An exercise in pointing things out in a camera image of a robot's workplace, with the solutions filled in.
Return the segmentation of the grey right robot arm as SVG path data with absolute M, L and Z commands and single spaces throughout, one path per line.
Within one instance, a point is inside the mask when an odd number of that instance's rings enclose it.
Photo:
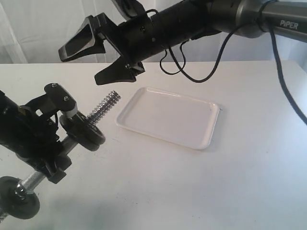
M 279 0 L 183 0 L 163 10 L 145 10 L 136 0 L 116 0 L 125 18 L 112 22 L 105 13 L 85 18 L 77 33 L 59 49 L 62 62 L 106 52 L 109 42 L 119 58 L 95 75 L 97 85 L 135 82 L 142 62 L 188 40 L 221 32 L 257 38 L 270 30 L 305 42 L 307 5 Z

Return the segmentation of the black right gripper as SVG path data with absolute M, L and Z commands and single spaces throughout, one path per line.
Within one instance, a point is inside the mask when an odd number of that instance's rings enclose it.
M 119 25 L 105 13 L 96 16 L 99 34 L 120 57 L 95 74 L 97 85 L 135 82 L 145 72 L 142 61 L 188 40 L 214 35 L 206 0 L 183 0 L 163 11 L 145 10 Z

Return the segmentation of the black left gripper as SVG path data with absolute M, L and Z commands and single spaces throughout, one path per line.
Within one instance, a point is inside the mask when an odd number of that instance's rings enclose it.
M 0 102 L 0 144 L 33 168 L 46 168 L 45 175 L 54 184 L 66 176 L 72 164 L 61 154 L 64 145 L 57 135 L 68 134 L 72 122 L 58 112 L 50 100 L 31 100 L 25 105 Z

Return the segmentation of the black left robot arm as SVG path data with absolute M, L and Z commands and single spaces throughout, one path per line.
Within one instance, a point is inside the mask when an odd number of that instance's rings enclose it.
M 57 184 L 71 166 L 57 131 L 58 109 L 46 94 L 18 105 L 0 93 L 0 144 Z

